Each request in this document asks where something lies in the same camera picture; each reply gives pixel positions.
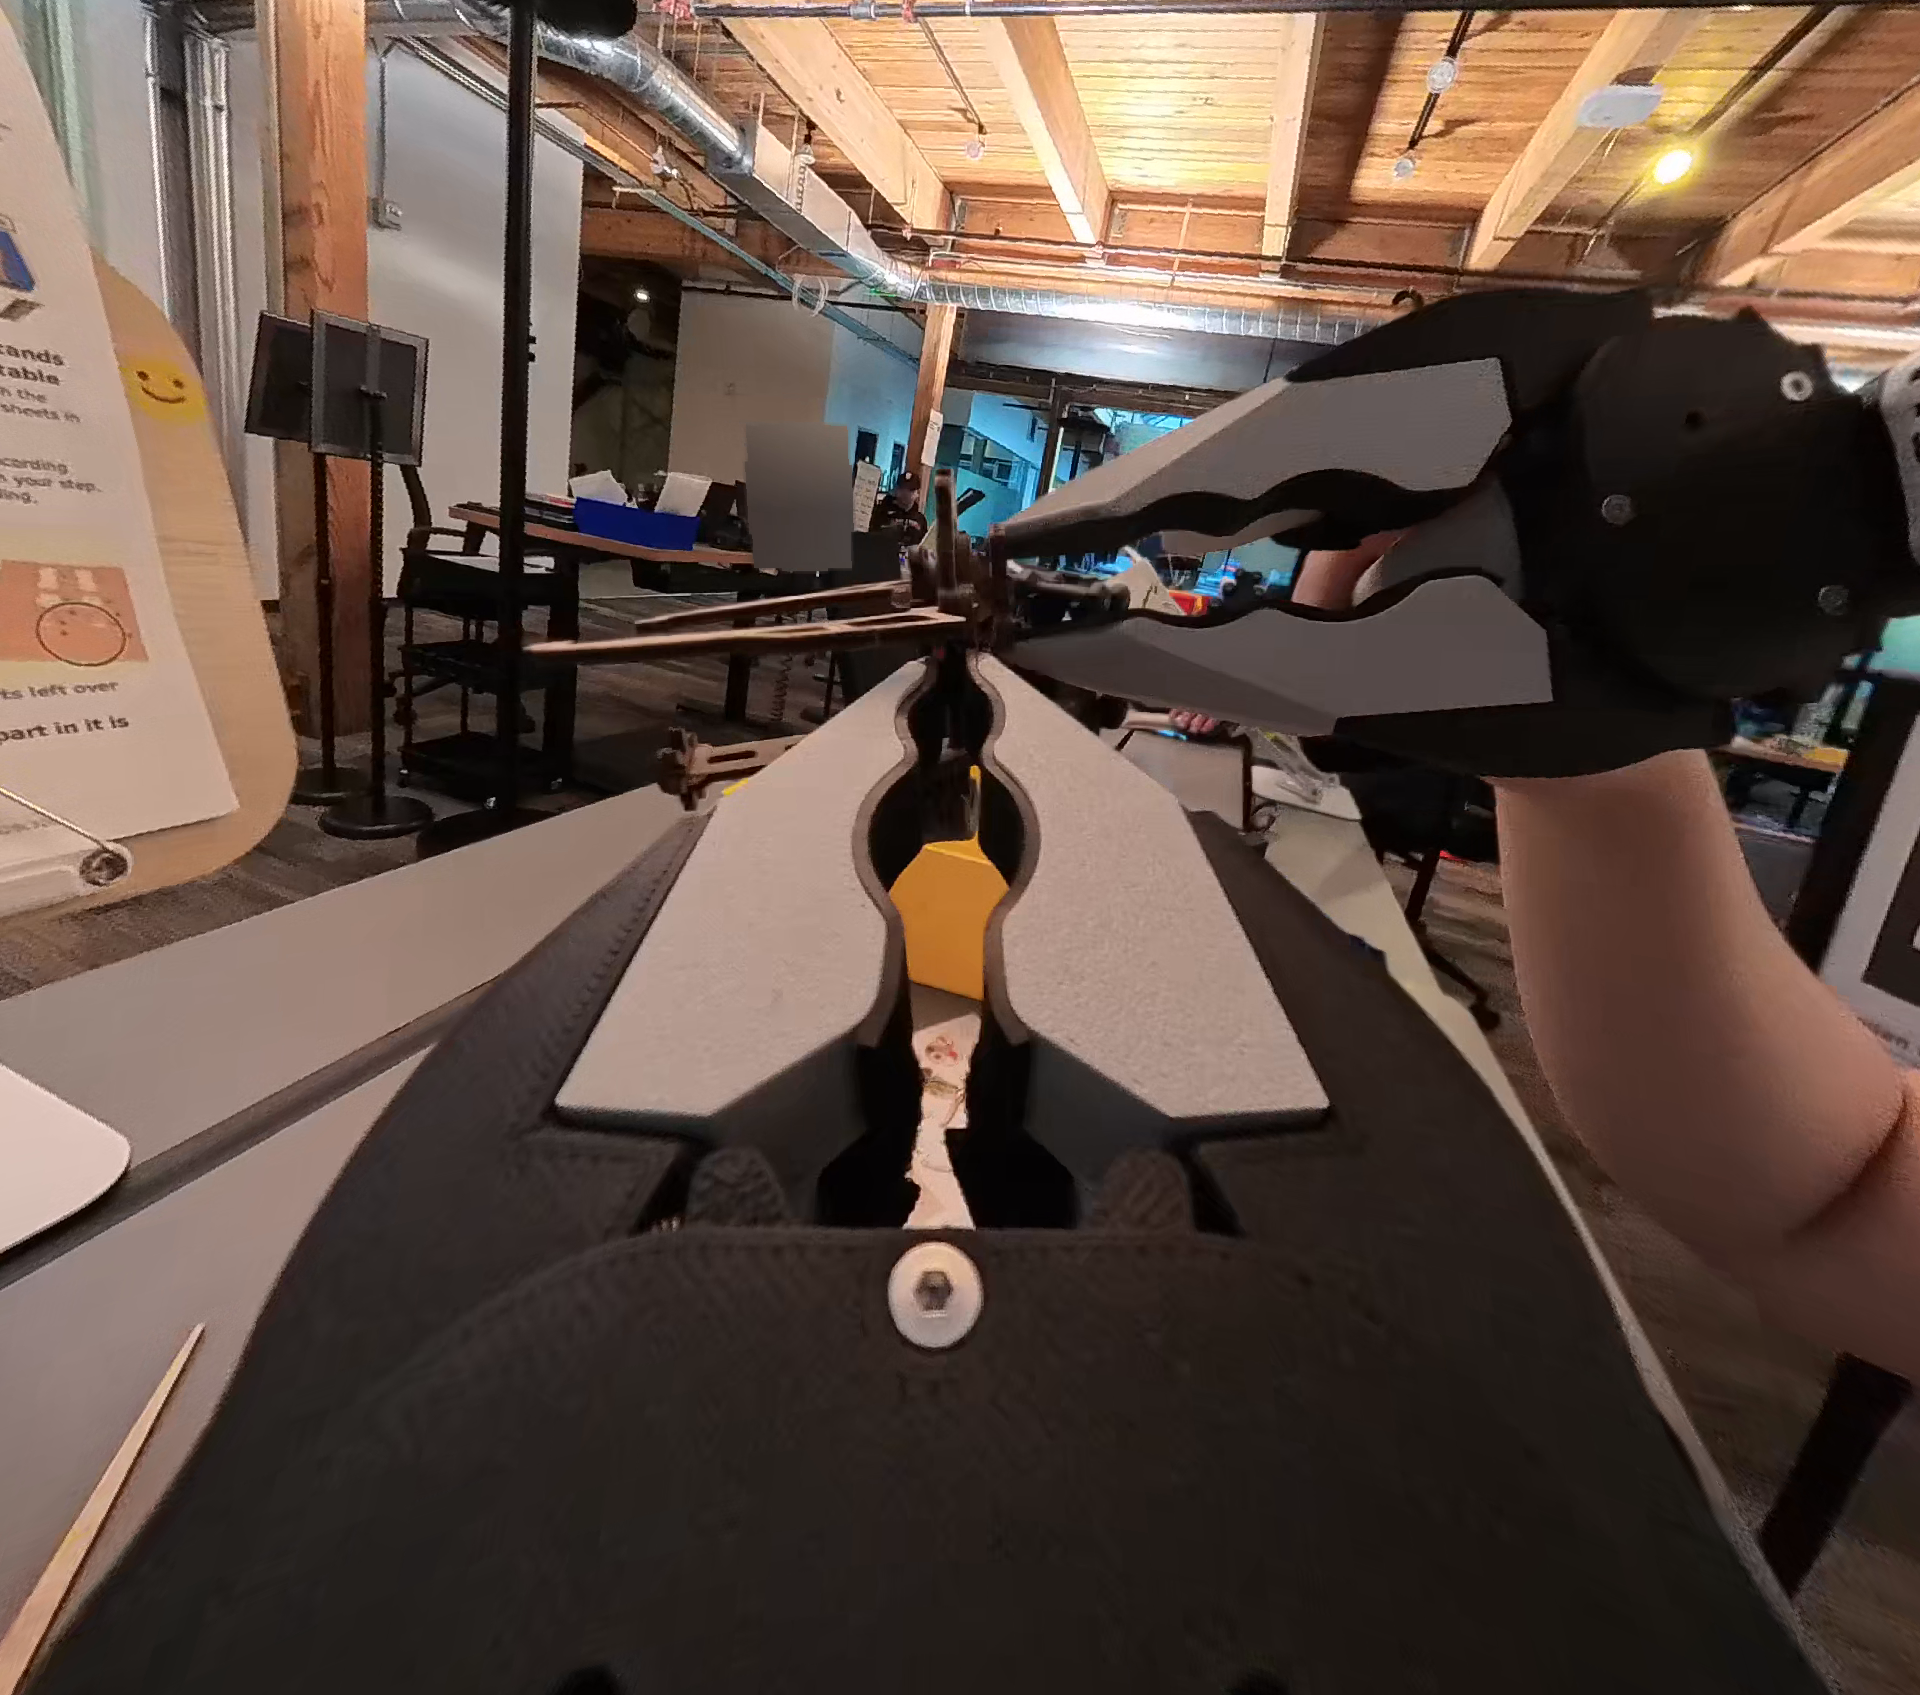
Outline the black office chair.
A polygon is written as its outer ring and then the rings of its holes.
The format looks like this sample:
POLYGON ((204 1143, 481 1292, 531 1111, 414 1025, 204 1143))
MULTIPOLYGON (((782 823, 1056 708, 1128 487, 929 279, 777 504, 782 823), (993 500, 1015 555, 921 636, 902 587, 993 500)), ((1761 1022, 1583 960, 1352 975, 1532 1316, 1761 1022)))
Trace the black office chair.
MULTIPOLYGON (((477 523, 439 527, 415 466, 399 469, 412 510, 402 544, 397 606, 394 724, 402 736, 397 778, 422 778, 488 805, 497 780, 495 727, 475 727, 477 699, 499 708, 497 639, 506 597, 495 539, 477 523)), ((570 772, 578 680, 568 665, 520 653, 514 683, 518 784, 556 793, 570 772)))

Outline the brown wooden mechanical model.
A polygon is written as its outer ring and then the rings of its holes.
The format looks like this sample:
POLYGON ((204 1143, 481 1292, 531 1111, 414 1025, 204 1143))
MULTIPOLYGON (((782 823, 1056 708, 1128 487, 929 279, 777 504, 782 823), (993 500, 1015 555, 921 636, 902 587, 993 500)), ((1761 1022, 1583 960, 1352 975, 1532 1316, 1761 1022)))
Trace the brown wooden mechanical model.
POLYGON ((905 752, 927 806, 927 831, 955 838, 978 822, 973 769, 992 734, 993 709, 973 671, 974 656, 1009 656, 1023 641, 1122 622, 1135 599, 1120 579, 1034 568, 1010 560, 1002 531, 974 548, 958 528, 951 473, 933 481, 933 522, 902 560, 896 579, 773 597, 692 606, 663 627, 623 639, 533 644, 546 665, 576 669, 652 665, 672 656, 796 656, 826 649, 895 649, 905 665, 905 752))

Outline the person's right hand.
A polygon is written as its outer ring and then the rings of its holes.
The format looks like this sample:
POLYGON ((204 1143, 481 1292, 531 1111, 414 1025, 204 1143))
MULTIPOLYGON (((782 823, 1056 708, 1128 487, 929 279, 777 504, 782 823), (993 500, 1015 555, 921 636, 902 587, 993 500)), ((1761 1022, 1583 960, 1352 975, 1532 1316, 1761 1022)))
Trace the person's right hand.
POLYGON ((1310 549, 1302 558, 1290 599, 1319 615, 1341 615, 1367 593, 1369 572, 1401 540, 1401 531, 1379 531, 1346 549, 1310 549))

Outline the wooden office desk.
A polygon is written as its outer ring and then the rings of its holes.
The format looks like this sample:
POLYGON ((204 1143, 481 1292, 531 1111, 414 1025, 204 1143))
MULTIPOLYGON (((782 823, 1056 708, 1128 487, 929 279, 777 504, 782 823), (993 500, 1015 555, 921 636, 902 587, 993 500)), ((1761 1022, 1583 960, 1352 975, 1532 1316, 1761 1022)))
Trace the wooden office desk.
MULTIPOLYGON (((466 548, 481 548, 499 533, 499 515, 488 504, 451 504, 447 522, 464 527, 466 548)), ((632 587, 662 597, 765 599, 803 594, 833 587, 833 581, 844 573, 773 573, 757 568, 745 549, 654 549, 543 522, 524 523, 524 548, 546 558, 562 579, 562 599, 546 605, 546 641, 578 639, 582 568, 597 560, 623 564, 632 587)), ((748 722, 751 666, 753 656, 727 656, 721 713, 726 722, 770 734, 782 722, 779 713, 773 722, 748 722)))

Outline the yellow plastic bin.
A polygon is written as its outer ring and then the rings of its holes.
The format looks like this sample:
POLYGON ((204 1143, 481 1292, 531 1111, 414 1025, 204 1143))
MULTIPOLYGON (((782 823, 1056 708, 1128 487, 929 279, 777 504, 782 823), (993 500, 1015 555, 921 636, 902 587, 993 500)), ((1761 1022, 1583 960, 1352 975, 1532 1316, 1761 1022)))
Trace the yellow plastic bin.
POLYGON ((909 980, 971 1002, 987 998, 987 925, 1009 893, 979 843, 982 797, 973 765, 960 812, 936 822, 940 835, 909 784, 872 819, 872 863, 899 915, 909 980))

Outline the blue plastic bin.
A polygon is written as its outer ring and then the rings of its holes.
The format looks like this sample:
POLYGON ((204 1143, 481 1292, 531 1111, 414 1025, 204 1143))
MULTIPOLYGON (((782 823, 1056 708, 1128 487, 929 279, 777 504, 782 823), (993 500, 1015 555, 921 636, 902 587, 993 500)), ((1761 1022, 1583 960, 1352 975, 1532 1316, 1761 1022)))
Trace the blue plastic bin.
POLYGON ((690 552, 698 544, 698 515, 662 515, 654 506, 595 497, 570 500, 576 533, 623 548, 690 552))

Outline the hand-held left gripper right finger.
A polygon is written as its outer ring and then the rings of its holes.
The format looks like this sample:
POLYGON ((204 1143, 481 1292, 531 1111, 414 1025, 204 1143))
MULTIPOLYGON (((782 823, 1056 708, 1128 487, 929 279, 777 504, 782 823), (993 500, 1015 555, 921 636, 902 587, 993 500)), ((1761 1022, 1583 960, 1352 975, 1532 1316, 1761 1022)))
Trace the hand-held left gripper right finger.
POLYGON ((1186 806, 996 656, 968 679, 978 838, 1010 867, 948 1135, 973 1227, 1072 1227, 1125 1155, 1325 1127, 1330 1093, 1186 806))

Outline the thin wooden stick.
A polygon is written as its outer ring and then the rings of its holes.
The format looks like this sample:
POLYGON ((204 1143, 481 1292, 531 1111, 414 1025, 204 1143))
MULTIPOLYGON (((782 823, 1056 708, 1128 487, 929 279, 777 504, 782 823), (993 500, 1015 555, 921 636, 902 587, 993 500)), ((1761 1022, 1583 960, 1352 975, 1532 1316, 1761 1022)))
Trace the thin wooden stick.
POLYGON ((1 1693, 24 1687, 43 1644, 48 1643, 56 1615, 66 1605, 82 1565, 91 1559, 111 1509, 121 1499, 133 1468, 144 1457, 182 1373, 192 1367, 199 1344, 204 1343, 207 1324, 194 1324, 181 1340, 173 1359, 167 1363, 163 1375, 156 1381, 152 1396, 144 1398, 142 1410, 133 1417, 123 1441, 111 1453, 111 1460, 87 1491, 77 1513, 62 1532, 51 1557, 39 1569, 31 1591, 24 1596, 19 1610, 1 1636, 1 1693))

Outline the printed instruction sheet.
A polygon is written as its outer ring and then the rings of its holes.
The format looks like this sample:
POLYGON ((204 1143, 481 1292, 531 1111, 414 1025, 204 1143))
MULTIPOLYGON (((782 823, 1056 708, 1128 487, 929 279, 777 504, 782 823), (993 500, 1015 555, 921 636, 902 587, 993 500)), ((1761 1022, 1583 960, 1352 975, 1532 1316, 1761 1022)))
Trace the printed instruction sheet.
POLYGON ((237 806, 163 579, 92 248, 26 52, 1 41, 5 911, 131 874, 237 806))

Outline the illustrated assembly leaflet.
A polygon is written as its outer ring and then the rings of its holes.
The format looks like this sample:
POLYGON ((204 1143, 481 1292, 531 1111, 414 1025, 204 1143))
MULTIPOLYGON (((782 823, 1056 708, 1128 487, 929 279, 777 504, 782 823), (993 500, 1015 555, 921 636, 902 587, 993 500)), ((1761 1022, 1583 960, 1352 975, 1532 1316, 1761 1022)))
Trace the illustrated assembly leaflet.
POLYGON ((951 1143, 968 1127, 968 1080, 979 1032, 979 1002, 914 984, 909 988, 910 1047, 921 1068, 921 1118, 905 1180, 914 1205, 905 1228, 973 1227, 951 1143))

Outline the person's right forearm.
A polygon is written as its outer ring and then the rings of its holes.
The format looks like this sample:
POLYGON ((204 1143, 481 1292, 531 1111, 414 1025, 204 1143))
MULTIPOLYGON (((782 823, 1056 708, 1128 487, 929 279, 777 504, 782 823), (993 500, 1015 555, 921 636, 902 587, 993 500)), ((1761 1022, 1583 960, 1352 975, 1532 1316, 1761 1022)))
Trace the person's right forearm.
POLYGON ((1494 796, 1524 1025, 1576 1141, 1779 1325, 1914 1381, 1914 1072, 1764 911, 1706 754, 1494 796))

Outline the thick wooden pillar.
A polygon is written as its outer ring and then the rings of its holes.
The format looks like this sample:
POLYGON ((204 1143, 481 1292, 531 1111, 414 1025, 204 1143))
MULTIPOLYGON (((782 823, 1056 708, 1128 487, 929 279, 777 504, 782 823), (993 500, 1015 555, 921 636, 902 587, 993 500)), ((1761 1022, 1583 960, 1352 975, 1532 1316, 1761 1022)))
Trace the thick wooden pillar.
MULTIPOLYGON (((369 315, 365 0, 251 0, 261 75, 268 306, 369 315)), ((332 572, 332 713, 369 728, 369 466, 276 444, 281 665, 300 728, 315 734, 323 611, 318 549, 332 572)))

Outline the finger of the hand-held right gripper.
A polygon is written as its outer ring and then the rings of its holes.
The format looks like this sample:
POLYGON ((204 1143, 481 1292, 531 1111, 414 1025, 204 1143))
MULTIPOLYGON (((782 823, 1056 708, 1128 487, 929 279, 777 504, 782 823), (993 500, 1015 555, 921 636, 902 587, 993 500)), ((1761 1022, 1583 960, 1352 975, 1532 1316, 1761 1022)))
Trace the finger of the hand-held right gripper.
POLYGON ((1551 699, 1545 629, 1478 573, 1426 579, 1343 617, 1281 605, 1231 618, 1133 611, 1023 639, 1009 661, 1103 697, 1307 736, 1551 699))
POLYGON ((1230 548, 1302 518, 1367 533, 1470 487, 1511 415, 1494 360, 1272 380, 1049 490, 998 536, 1014 558, 1047 558, 1165 531, 1230 548))

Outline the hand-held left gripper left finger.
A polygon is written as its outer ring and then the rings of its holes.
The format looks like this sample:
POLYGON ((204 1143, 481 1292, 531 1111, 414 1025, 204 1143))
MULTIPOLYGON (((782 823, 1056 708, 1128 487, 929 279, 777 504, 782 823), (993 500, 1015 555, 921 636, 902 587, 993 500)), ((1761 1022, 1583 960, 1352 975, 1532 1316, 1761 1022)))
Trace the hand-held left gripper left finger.
POLYGON ((747 1148, 803 1217, 903 1221, 923 1075, 872 819, 910 777, 921 687, 896 669, 702 817, 559 1086, 563 1123, 747 1148))

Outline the plywood board with smiley sticker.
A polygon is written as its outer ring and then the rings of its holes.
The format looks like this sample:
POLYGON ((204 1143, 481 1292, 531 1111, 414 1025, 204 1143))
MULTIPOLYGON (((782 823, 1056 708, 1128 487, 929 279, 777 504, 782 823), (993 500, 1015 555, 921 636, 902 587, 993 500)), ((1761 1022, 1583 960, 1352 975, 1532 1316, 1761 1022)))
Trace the plywood board with smiley sticker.
POLYGON ((236 812, 131 843, 131 871, 66 911, 121 904, 231 867, 282 819, 296 743, 204 384, 129 277, 92 256, 181 641, 236 793, 236 812))

